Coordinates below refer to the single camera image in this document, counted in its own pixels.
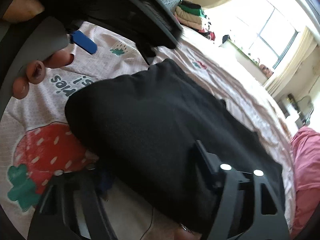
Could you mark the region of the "person's right hand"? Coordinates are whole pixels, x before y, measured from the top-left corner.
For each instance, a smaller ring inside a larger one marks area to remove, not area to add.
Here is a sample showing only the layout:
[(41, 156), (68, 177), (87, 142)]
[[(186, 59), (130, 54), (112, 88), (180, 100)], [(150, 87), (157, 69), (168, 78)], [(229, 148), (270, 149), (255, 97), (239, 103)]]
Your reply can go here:
[(180, 224), (174, 233), (174, 240), (200, 240), (201, 234), (189, 230), (183, 224)]

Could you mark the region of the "person's left hand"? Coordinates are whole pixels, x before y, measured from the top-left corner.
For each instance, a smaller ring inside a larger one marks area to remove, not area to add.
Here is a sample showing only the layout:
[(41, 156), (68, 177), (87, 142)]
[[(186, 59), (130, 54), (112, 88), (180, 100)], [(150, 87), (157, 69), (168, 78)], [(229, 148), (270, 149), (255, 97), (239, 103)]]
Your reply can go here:
[[(44, 6), (38, 0), (13, 0), (2, 19), (10, 22), (27, 21), (44, 11)], [(61, 68), (70, 65), (74, 55), (62, 49), (50, 55), (44, 61), (33, 60), (27, 64), (25, 74), (17, 77), (12, 85), (12, 96), (18, 100), (25, 98), (29, 92), (29, 85), (41, 83), (47, 68)]]

